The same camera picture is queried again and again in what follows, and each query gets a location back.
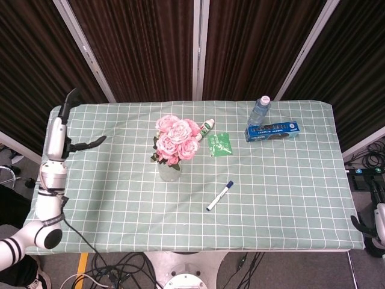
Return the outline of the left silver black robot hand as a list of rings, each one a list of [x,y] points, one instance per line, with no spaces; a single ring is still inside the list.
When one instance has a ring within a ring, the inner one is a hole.
[[[106,136],[103,135],[91,143],[72,144],[72,139],[67,135],[67,123],[70,110],[81,104],[79,96],[79,88],[74,88],[67,94],[58,116],[53,120],[49,128],[46,155],[52,161],[64,161],[71,152],[96,148],[106,140]]]

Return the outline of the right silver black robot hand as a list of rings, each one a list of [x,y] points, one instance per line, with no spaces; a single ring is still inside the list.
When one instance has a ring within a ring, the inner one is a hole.
[[[368,205],[350,219],[364,237],[372,238],[377,247],[384,247],[384,203]]]

